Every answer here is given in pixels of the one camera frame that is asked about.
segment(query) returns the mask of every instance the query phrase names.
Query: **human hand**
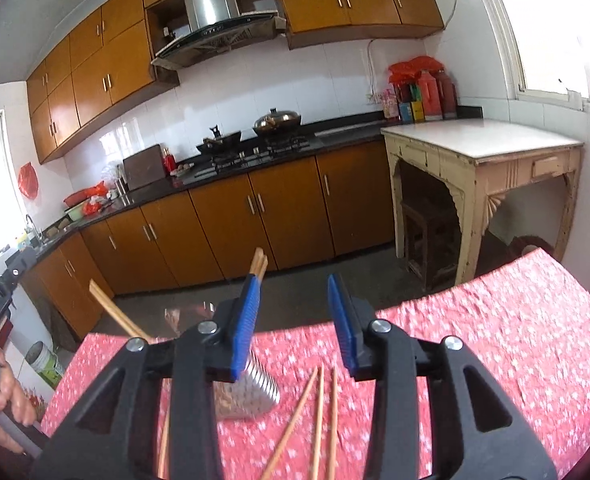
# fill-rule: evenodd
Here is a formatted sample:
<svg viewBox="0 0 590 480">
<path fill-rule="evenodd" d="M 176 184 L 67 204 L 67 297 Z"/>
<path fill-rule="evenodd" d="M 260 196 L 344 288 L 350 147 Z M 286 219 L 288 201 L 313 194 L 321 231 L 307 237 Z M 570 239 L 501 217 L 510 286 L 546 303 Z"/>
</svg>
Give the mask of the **human hand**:
<svg viewBox="0 0 590 480">
<path fill-rule="evenodd" d="M 12 369 L 4 357 L 0 348 L 0 412 L 6 407 L 10 400 L 11 411 L 14 419 L 24 426 L 32 426 L 37 418 L 35 408 L 30 400 L 24 395 L 24 391 L 12 374 Z M 15 453 L 22 453 L 24 450 L 17 444 L 0 426 L 0 446 Z"/>
</svg>

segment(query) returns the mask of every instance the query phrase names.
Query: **green and white bucket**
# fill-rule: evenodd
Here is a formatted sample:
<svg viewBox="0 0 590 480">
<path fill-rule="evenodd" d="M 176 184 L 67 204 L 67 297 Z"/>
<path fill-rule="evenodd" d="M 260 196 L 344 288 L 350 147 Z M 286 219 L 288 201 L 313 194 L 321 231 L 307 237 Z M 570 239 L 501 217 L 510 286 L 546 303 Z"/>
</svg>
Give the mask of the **green and white bucket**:
<svg viewBox="0 0 590 480">
<path fill-rule="evenodd" d="M 26 354 L 26 362 L 53 389 L 57 388 L 64 375 L 64 367 L 57 356 L 51 352 L 43 342 L 37 341 Z"/>
</svg>

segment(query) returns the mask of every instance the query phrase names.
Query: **metal bolt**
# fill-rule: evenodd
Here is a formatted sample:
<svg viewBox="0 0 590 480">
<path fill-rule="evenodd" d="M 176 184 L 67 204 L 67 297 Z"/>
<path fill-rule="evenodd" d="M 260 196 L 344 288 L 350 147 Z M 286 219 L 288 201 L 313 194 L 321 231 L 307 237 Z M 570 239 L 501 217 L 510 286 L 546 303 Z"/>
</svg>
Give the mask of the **metal bolt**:
<svg viewBox="0 0 590 480">
<path fill-rule="evenodd" d="M 446 339 L 444 339 L 444 345 L 449 350 L 462 350 L 464 343 L 459 337 L 450 335 Z"/>
<path fill-rule="evenodd" d="M 214 321 L 202 321 L 197 325 L 197 331 L 200 334 L 214 334 L 217 332 L 217 323 Z"/>
<path fill-rule="evenodd" d="M 385 319 L 376 319 L 371 321 L 371 330 L 378 334 L 386 334 L 390 332 L 390 323 Z"/>
<path fill-rule="evenodd" d="M 126 350 L 129 352 L 141 352 L 144 346 L 146 346 L 146 341 L 140 337 L 134 337 L 126 343 Z"/>
</svg>

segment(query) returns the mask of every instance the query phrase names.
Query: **metal handle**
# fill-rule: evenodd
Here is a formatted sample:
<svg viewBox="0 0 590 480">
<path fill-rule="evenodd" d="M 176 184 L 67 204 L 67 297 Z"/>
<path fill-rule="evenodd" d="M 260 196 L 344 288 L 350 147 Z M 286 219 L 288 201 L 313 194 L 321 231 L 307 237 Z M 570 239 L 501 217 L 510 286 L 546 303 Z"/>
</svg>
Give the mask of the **metal handle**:
<svg viewBox="0 0 590 480">
<path fill-rule="evenodd" d="M 155 238 L 155 240 L 157 240 L 157 233 L 155 233 L 155 230 L 153 229 L 153 224 L 149 224 L 149 229 L 150 229 L 150 234 L 152 234 L 153 238 Z"/>
<path fill-rule="evenodd" d="M 251 200 L 250 195 L 246 195 L 246 198 L 248 198 L 248 205 L 251 208 L 251 213 L 254 215 L 255 214 L 255 208 L 253 207 L 253 201 Z"/>
</svg>

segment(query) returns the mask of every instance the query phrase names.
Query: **table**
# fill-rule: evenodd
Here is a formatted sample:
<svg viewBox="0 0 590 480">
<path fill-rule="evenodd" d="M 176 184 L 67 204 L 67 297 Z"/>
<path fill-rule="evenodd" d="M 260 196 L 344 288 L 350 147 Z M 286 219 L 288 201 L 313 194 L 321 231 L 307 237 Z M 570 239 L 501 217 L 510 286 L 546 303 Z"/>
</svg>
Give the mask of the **table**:
<svg viewBox="0 0 590 480">
<path fill-rule="evenodd" d="M 487 119 L 390 126 L 381 132 L 389 156 L 397 257 L 404 257 L 399 171 L 404 160 L 446 184 L 453 197 L 462 231 L 456 284 L 475 276 L 482 235 L 506 193 L 560 175 L 566 199 L 554 257 L 562 260 L 578 197 L 582 142 Z"/>
<path fill-rule="evenodd" d="M 562 478 L 590 446 L 590 295 L 542 250 L 471 282 L 387 308 L 380 317 L 411 336 L 439 341 L 457 334 L 522 411 Z M 41 422 L 51 436 L 125 337 L 89 334 L 57 387 Z M 373 381 L 355 383 L 342 367 L 331 324 L 255 334 L 253 350 L 278 381 L 281 400 L 255 420 L 217 425 L 227 479 L 257 480 L 288 423 L 313 367 L 338 366 L 339 447 L 336 478 L 359 480 L 369 443 Z M 325 391 L 330 391 L 326 373 Z M 313 389 L 274 479 L 309 478 L 317 387 Z M 427 391 L 419 388 L 418 478 L 431 473 Z M 168 392 L 161 399 L 165 420 Z M 325 404 L 325 428 L 329 402 Z M 320 478 L 326 478 L 328 431 L 323 431 Z"/>
</svg>

